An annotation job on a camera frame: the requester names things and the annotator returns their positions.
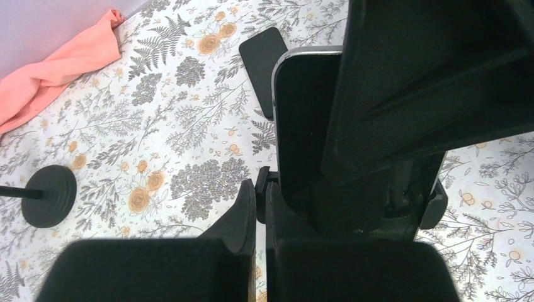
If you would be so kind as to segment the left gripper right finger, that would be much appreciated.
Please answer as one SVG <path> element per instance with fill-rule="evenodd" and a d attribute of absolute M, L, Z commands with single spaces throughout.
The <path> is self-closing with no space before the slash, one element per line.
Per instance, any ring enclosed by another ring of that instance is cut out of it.
<path fill-rule="evenodd" d="M 458 301 L 444 260 L 432 246 L 320 237 L 266 187 L 269 301 Z"/>

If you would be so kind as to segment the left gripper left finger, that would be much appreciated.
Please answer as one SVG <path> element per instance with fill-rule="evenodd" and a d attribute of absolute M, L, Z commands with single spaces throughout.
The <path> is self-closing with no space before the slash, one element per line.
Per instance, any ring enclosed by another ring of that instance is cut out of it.
<path fill-rule="evenodd" d="M 57 258 L 38 301 L 254 301 L 256 195 L 195 238 L 79 240 Z"/>

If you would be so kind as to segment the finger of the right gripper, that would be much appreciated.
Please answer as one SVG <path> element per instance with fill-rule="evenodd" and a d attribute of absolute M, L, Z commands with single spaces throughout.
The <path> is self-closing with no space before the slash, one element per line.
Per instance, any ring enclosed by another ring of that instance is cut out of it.
<path fill-rule="evenodd" d="M 414 240 L 444 159 L 403 160 L 341 186 L 321 179 L 312 187 L 313 227 L 331 238 Z"/>
<path fill-rule="evenodd" d="M 532 1 L 350 1 L 322 173 L 533 130 Z"/>

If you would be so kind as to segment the black round-base stand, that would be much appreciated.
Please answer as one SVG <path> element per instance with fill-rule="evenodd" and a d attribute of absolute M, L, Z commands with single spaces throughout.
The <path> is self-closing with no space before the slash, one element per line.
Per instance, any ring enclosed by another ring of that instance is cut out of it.
<path fill-rule="evenodd" d="M 260 168 L 254 190 L 256 193 L 257 219 L 260 223 L 266 224 L 266 190 L 269 182 L 278 183 L 277 171 L 270 171 L 269 166 Z M 424 211 L 419 224 L 420 230 L 430 230 L 435 228 L 448 206 L 448 196 L 441 182 L 437 180 L 435 188 L 429 197 L 429 201 L 424 207 Z"/>
<path fill-rule="evenodd" d="M 49 165 L 36 171 L 24 188 L 1 186 L 1 196 L 20 198 L 25 221 L 51 228 L 70 213 L 77 194 L 76 177 L 69 168 Z"/>

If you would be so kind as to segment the black phone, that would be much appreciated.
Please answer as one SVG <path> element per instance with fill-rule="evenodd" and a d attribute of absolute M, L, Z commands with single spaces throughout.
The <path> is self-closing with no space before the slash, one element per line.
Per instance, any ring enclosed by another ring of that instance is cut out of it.
<path fill-rule="evenodd" d="M 314 216 L 312 187 L 323 179 L 322 155 L 342 47 L 298 47 L 284 53 L 271 78 L 278 177 L 286 204 Z"/>
<path fill-rule="evenodd" d="M 271 76 L 278 59 L 287 52 L 282 35 L 275 27 L 254 35 L 239 45 L 239 54 L 258 99 L 263 116 L 272 120 Z"/>

